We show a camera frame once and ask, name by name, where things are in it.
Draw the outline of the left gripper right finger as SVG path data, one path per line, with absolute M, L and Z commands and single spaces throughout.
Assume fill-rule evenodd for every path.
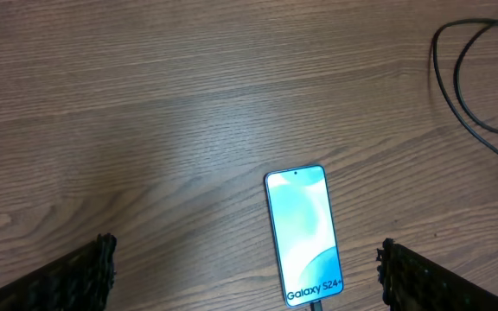
M 391 311 L 498 311 L 498 296 L 396 244 L 377 250 L 382 300 Z

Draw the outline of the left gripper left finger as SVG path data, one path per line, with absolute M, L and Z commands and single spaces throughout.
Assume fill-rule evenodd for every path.
M 0 288 L 0 311 L 102 311 L 115 280 L 107 233 Z

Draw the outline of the Galaxy smartphone teal screen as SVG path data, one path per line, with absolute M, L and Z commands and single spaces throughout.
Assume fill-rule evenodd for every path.
M 327 175 L 315 164 L 264 178 L 285 304 L 304 306 L 344 290 Z

